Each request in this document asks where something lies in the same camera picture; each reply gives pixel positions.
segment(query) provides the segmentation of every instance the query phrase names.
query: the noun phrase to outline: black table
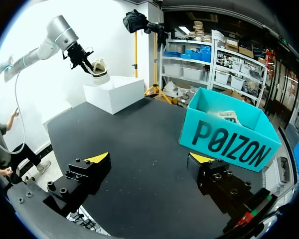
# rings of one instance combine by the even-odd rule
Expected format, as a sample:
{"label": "black table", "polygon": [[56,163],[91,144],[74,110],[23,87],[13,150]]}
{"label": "black table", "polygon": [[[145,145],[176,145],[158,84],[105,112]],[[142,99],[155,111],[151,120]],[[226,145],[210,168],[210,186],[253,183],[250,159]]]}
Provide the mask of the black table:
{"label": "black table", "polygon": [[[143,99],[111,115],[83,103],[52,120],[48,131],[62,172],[75,158],[110,152],[112,170],[83,207],[111,235],[131,239],[198,239],[222,235],[230,217],[202,196],[179,145],[185,109]],[[230,170],[262,188],[262,175]]]}

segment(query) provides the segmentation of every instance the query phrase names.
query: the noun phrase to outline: shelf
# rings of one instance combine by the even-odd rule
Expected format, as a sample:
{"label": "shelf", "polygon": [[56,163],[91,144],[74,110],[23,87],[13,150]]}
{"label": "shelf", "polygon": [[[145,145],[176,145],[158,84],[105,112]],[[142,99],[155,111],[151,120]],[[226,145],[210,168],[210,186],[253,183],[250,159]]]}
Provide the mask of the shelf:
{"label": "shelf", "polygon": [[166,42],[168,42],[168,43],[177,43],[177,44],[198,44],[198,45],[211,46],[211,42],[205,42],[205,41],[187,41],[187,40],[167,39]]}
{"label": "shelf", "polygon": [[177,78],[177,79],[181,79],[181,80],[184,80],[184,81],[191,81],[191,82],[199,83],[199,84],[206,85],[206,86],[208,85],[208,81],[195,81],[195,80],[186,79],[183,76],[169,76],[167,74],[162,74],[162,76]]}
{"label": "shelf", "polygon": [[218,69],[223,69],[223,70],[225,70],[225,71],[230,71],[230,72],[235,73],[235,74],[238,74],[238,75],[242,75],[242,76],[244,76],[244,77],[247,77],[248,79],[251,79],[252,81],[256,81],[257,83],[259,83],[259,84],[261,84],[261,85],[262,85],[262,83],[263,83],[262,81],[260,81],[260,80],[258,80],[258,79],[256,79],[256,78],[254,78],[254,77],[251,77],[250,75],[247,75],[247,74],[242,73],[242,72],[240,72],[240,71],[236,71],[236,70],[234,70],[234,69],[230,69],[230,68],[225,67],[225,66],[220,66],[220,65],[217,65],[217,64],[216,64],[216,68],[218,68]]}
{"label": "shelf", "polygon": [[227,50],[227,49],[221,48],[221,47],[217,47],[217,50],[218,51],[227,52],[227,53],[230,53],[230,54],[235,55],[235,56],[239,56],[239,57],[244,58],[244,59],[246,59],[246,60],[248,60],[250,62],[253,62],[253,63],[255,63],[255,64],[257,64],[257,65],[259,65],[261,67],[266,67],[263,63],[261,63],[259,61],[256,61],[256,60],[254,60],[254,59],[252,59],[252,58],[250,58],[248,56],[245,56],[243,54],[240,54],[240,53],[237,53],[237,52],[234,52],[234,51],[231,51],[231,50]]}
{"label": "shelf", "polygon": [[237,90],[237,89],[231,87],[230,85],[224,85],[224,84],[221,84],[221,83],[216,82],[216,81],[214,81],[213,83],[214,83],[214,85],[216,85],[216,86],[221,86],[221,87],[226,88],[226,89],[229,89],[229,90],[237,91],[239,94],[242,94],[242,95],[244,95],[244,96],[247,96],[248,98],[253,99],[253,100],[255,100],[255,101],[258,101],[258,98],[257,98],[257,97],[252,96],[252,95],[249,95],[249,94],[246,93],[246,92],[239,91],[239,90]]}
{"label": "shelf", "polygon": [[198,60],[193,60],[193,59],[184,59],[184,58],[180,58],[180,57],[163,56],[163,59],[176,60],[176,61],[188,61],[188,62],[193,62],[193,63],[210,66],[210,62],[198,61]]}

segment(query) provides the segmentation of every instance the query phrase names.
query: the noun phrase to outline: pants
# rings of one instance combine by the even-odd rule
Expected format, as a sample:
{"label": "pants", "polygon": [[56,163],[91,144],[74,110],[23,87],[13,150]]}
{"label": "pants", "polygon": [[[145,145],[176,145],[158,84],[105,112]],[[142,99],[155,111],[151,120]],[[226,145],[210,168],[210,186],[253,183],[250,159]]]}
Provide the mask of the pants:
{"label": "pants", "polygon": [[[21,149],[22,145],[18,146],[14,152]],[[24,148],[22,151],[18,154],[11,154],[11,169],[13,171],[13,174],[11,175],[10,179],[13,184],[16,184],[18,182],[21,182],[21,178],[17,176],[16,169],[18,165],[25,159],[29,159],[31,163],[33,163],[35,166],[38,166],[38,164],[41,162],[41,159],[28,147],[28,145],[24,145]]]}

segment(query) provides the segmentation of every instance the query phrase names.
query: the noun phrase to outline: red component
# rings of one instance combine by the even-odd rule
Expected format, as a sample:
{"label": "red component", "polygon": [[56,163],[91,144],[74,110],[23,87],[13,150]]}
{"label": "red component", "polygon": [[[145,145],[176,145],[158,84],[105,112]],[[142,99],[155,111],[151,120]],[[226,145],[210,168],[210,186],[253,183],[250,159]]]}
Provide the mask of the red component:
{"label": "red component", "polygon": [[234,228],[236,228],[242,224],[249,223],[252,220],[252,218],[254,218],[254,216],[251,213],[246,212],[244,214],[244,216],[240,219],[240,221],[234,226]]}

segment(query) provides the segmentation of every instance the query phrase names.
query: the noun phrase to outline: yellow pole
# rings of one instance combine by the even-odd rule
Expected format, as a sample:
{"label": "yellow pole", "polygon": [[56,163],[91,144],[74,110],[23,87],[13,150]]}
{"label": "yellow pole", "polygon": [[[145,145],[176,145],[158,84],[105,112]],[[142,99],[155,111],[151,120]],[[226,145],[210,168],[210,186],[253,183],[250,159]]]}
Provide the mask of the yellow pole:
{"label": "yellow pole", "polygon": [[157,41],[156,32],[154,32],[154,84],[157,85]]}
{"label": "yellow pole", "polygon": [[138,33],[134,33],[134,64],[135,64],[135,77],[138,77]]}

